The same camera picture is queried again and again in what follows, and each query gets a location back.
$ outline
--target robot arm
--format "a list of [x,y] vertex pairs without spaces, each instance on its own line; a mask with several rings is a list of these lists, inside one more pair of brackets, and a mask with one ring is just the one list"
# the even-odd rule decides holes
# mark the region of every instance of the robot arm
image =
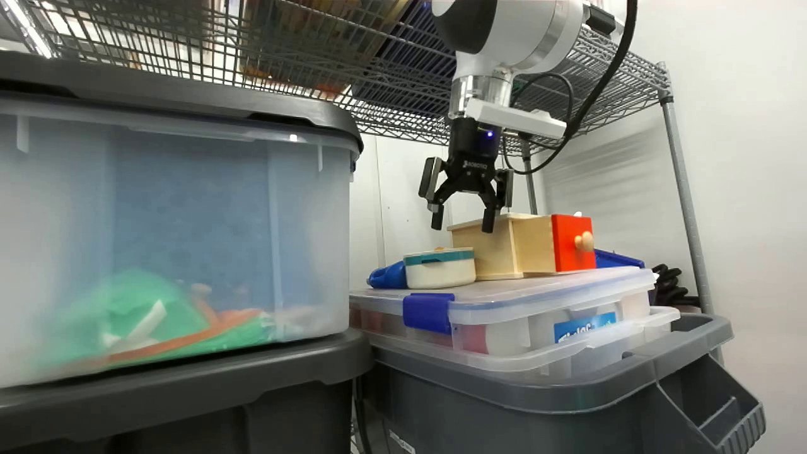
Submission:
[[493,231],[513,194],[513,175],[494,168],[504,128],[566,136],[566,122],[548,112],[510,108],[514,75],[552,71],[573,51],[584,25],[611,32],[616,20],[584,0],[431,0],[431,15],[457,51],[457,74],[450,161],[427,161],[420,194],[439,230],[444,202],[455,192],[478,192],[484,202],[481,230]]

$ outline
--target wire shelf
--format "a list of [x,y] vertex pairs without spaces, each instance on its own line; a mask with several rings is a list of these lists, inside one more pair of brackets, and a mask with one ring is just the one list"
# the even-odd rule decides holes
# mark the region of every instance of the wire shelf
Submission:
[[[455,52],[422,0],[21,0],[55,59],[333,100],[363,133],[446,141]],[[616,46],[584,31],[558,68],[577,103]],[[658,103],[662,66],[628,55],[584,133]],[[563,119],[566,93],[524,92]]]

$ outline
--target white container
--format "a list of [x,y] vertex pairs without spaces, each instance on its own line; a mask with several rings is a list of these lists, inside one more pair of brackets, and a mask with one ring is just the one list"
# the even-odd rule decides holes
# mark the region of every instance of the white container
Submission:
[[608,363],[664,339],[679,319],[679,310],[652,312],[637,268],[478,283],[446,296],[370,290],[353,293],[352,306],[353,326],[379,346],[494,374],[542,370],[575,355]]
[[451,288],[478,279],[474,250],[406,255],[408,288]]
[[359,138],[200,112],[0,93],[0,387],[348,327]]

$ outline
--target gray lid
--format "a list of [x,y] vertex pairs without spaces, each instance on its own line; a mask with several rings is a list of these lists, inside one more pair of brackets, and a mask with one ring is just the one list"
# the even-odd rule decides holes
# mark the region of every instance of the gray lid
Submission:
[[377,360],[422,382],[523,414],[587,414],[648,388],[731,339],[724,319],[683,316],[674,335],[630,359],[575,379],[474,377],[470,368],[411,354],[377,351]]
[[103,438],[138,432],[162,421],[243,407],[270,390],[347,384],[368,368],[365,339],[348,330],[323,340],[5,388],[0,390],[0,451],[53,438]]
[[0,93],[59,95],[103,105],[328,128],[363,148],[353,117],[333,103],[166,79],[120,66],[0,52]]

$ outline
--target bin lid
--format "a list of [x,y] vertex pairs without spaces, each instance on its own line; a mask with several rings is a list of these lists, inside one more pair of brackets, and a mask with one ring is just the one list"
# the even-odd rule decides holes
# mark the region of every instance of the bin lid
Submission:
[[460,326],[489,326],[523,320],[529,316],[618,302],[625,293],[647,290],[647,272],[638,268],[580,269],[552,278],[498,279],[446,288],[439,293],[411,290],[362,290],[352,302],[365,310],[403,316],[413,301],[428,307],[446,307],[450,320]]
[[138,432],[244,407],[270,390],[347,384],[365,370],[370,370],[370,348],[362,332],[348,330],[321,340],[5,388],[0,390],[0,451]]
[[0,84],[0,93],[51,95],[67,103],[316,127],[348,136],[363,148],[353,117],[316,99],[244,92],[102,64],[46,60],[24,52],[0,52]]
[[710,355],[729,339],[731,326],[724,319],[683,316],[664,340],[647,342],[614,366],[573,379],[474,374],[457,363],[393,348],[377,348],[377,360],[392,370],[519,414],[590,414],[630,399]]

